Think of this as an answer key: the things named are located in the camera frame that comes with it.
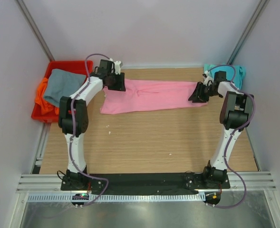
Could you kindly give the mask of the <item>pink t shirt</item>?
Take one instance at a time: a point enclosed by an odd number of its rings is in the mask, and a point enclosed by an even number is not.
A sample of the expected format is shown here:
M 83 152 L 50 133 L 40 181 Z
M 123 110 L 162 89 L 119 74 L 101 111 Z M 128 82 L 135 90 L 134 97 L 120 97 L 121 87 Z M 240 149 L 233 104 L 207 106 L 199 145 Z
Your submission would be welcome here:
M 195 82 L 126 79 L 125 87 L 125 92 L 104 88 L 105 101 L 100 108 L 101 114 L 123 114 L 206 105 L 188 100 L 195 90 Z

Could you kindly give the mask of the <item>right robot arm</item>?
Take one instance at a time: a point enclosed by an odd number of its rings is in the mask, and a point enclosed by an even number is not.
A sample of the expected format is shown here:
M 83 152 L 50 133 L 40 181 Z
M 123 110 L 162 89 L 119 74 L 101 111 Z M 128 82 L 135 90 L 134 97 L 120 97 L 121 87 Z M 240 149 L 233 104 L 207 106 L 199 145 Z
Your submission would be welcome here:
M 204 104 L 212 96 L 224 99 L 219 116 L 223 128 L 218 147 L 200 174 L 205 187 L 216 188 L 227 182 L 230 155 L 238 137 L 253 118 L 255 103 L 252 94 L 242 92 L 233 81 L 227 80 L 225 71 L 215 72 L 214 77 L 205 71 L 203 78 L 202 82 L 197 83 L 188 101 Z

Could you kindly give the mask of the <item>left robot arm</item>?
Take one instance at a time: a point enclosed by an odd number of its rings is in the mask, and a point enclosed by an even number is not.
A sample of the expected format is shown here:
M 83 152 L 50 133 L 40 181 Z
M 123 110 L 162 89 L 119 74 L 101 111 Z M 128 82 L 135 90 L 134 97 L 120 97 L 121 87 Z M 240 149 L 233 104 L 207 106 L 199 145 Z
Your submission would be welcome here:
M 89 125 L 87 106 L 104 87 L 126 91 L 122 65 L 121 61 L 113 61 L 111 58 L 100 60 L 93 72 L 87 71 L 87 79 L 75 93 L 60 99 L 58 125 L 68 147 L 68 167 L 61 178 L 62 190 L 83 190 L 92 179 L 87 174 L 84 156 L 84 135 Z

